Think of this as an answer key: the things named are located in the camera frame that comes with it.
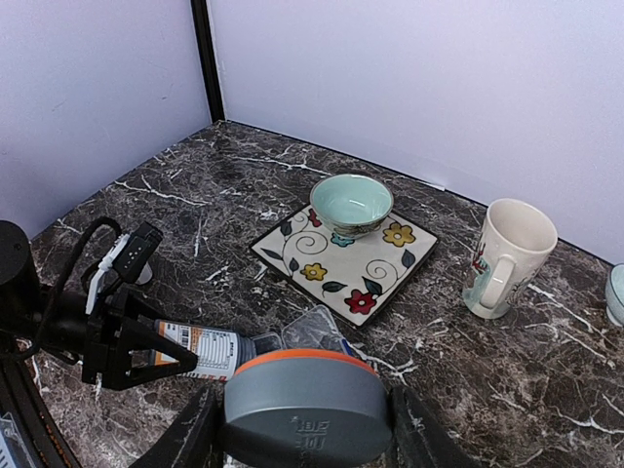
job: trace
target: leaf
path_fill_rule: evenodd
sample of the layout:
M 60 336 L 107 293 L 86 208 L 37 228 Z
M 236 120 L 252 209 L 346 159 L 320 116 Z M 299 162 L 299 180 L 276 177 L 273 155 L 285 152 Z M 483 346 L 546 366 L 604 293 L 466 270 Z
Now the leaf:
M 406 268 L 410 268 L 416 263 L 416 257 L 413 256 L 413 253 L 406 249 L 406 251 L 403 252 L 403 256 L 401 257 L 401 263 L 403 263 L 403 266 L 405 266 Z
M 289 263 L 289 268 L 291 269 L 291 271 L 296 271 L 299 269 L 299 262 L 296 261 L 294 257 L 292 258 L 291 263 Z
M 277 252 L 269 251 L 268 249 L 262 249 L 262 251 L 268 256 L 270 256 L 271 258 L 275 258 L 276 260 L 282 259 L 282 256 L 279 255 Z
M 293 234 L 293 227 L 291 225 L 291 222 L 290 221 L 283 222 L 282 225 L 280 226 L 280 232 L 282 232 L 282 235 L 284 235 L 284 237 L 290 236 L 291 234 Z
M 323 291 L 327 293 L 337 293 L 342 288 L 346 288 L 346 286 L 347 285 L 343 285 L 337 281 L 327 281 L 326 283 L 323 283 Z
M 381 287 L 379 283 L 373 280 L 369 280 L 365 278 L 364 276 L 362 277 L 362 279 L 364 280 L 364 285 L 367 287 L 367 290 L 369 291 L 369 293 L 371 293 L 372 295 L 383 294 L 383 288 Z

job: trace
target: black marble table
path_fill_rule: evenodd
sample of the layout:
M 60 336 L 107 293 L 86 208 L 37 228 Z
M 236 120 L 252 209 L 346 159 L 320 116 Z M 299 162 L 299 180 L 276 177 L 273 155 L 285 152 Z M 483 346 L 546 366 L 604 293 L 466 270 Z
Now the black marble table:
M 462 303 L 462 274 L 484 207 L 409 177 L 298 140 L 219 123 L 100 190 L 33 241 L 52 283 L 79 232 L 109 215 L 148 220 L 165 240 L 140 288 L 151 305 L 194 324 L 254 335 L 313 305 L 248 252 L 251 240 L 299 207 L 324 176 L 382 179 L 400 213 L 441 238 L 425 266 L 368 326 L 339 326 L 388 383 L 405 382 L 466 452 L 485 466 L 624 465 L 623 331 L 605 317 L 609 265 L 560 243 L 504 318 Z M 104 253 L 101 236 L 77 270 Z M 76 278 L 69 285 L 78 289 Z M 86 467 L 125 467 L 173 421 L 201 382 L 172 377 L 123 392 L 80 381 L 80 366 L 46 354 L 33 374 Z M 383 466 L 383 459 L 375 466 Z

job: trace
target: wall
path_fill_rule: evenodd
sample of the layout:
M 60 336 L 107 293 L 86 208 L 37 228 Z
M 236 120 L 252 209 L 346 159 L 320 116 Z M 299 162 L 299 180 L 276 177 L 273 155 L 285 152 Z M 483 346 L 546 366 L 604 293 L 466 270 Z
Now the wall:
M 209 124 L 187 0 L 0 2 L 0 218 L 28 235 Z
M 624 260 L 624 3 L 210 6 L 228 119 L 525 199 Z

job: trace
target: white cup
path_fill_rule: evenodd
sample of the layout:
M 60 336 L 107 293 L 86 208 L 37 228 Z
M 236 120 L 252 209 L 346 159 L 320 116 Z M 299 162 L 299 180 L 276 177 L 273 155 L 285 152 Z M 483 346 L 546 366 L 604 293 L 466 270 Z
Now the white cup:
M 502 317 L 555 246 L 557 229 L 546 214 L 520 200 L 496 200 L 466 274 L 464 302 L 484 319 Z

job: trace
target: tray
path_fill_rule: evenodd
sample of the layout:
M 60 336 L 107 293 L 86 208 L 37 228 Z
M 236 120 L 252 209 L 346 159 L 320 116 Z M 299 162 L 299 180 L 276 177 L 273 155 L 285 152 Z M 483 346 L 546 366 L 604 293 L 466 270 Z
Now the tray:
M 392 212 L 361 239 L 327 229 L 310 205 L 253 241 L 267 266 L 356 327 L 385 307 L 438 244 L 438 238 Z

